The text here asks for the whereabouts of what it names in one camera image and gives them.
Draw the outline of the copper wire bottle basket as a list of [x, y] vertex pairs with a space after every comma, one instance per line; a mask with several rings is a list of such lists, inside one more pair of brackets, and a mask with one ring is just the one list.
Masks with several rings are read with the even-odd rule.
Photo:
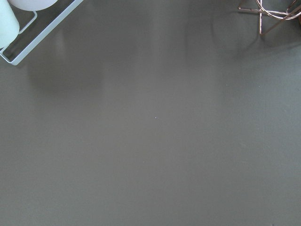
[[[242, 7], [245, 3], [245, 0], [241, 0], [237, 6], [237, 9], [247, 13], [256, 13], [259, 15], [259, 26], [258, 26], [258, 33], [261, 37], [268, 34], [270, 31], [275, 29], [278, 25], [280, 25], [284, 21], [290, 21], [294, 19], [298, 19], [301, 21], [301, 2], [299, 0], [292, 0], [290, 4], [287, 6], [285, 11], [275, 11], [266, 9], [263, 6], [262, 0], [255, 0], [254, 1], [257, 8], [250, 8], [250, 7]], [[272, 25], [270, 28], [263, 30], [263, 16], [268, 16], [277, 20], [277, 22]]]

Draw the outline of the white cup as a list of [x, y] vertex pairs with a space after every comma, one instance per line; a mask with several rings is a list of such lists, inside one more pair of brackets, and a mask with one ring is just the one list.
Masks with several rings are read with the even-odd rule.
[[54, 5], [57, 0], [9, 0], [9, 3], [25, 11], [39, 11]]

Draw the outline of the pale green cup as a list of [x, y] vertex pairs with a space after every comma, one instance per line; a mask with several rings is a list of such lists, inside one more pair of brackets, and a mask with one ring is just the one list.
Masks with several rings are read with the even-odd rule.
[[19, 22], [7, 0], [0, 1], [0, 48], [12, 43], [19, 33]]

